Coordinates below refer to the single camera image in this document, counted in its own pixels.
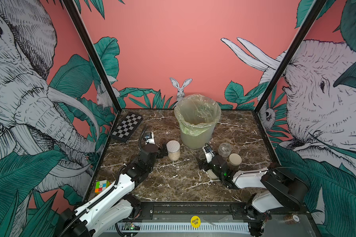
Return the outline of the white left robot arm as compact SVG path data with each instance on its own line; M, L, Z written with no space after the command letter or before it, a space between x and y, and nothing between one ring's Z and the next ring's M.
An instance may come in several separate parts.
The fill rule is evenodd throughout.
M149 176L156 160L167 155L166 145L140 146L138 156L120 168L114 183L76 210L61 213L53 235L98 237L115 223L137 217L140 202L130 193Z

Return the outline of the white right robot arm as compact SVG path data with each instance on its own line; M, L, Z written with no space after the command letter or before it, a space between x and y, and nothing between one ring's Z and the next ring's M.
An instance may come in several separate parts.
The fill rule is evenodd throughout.
M233 171L222 156L216 155L199 160L198 165L204 171L212 171L229 189L265 188L265 192L255 195L250 202L259 213L280 207L298 211L310 189L300 177L277 163L259 170Z

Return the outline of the rice jar with beige lid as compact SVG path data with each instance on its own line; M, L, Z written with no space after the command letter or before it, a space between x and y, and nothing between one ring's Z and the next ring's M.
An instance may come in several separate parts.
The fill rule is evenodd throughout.
M229 143L223 142L219 145L218 153L224 158L228 158L232 152L232 147Z

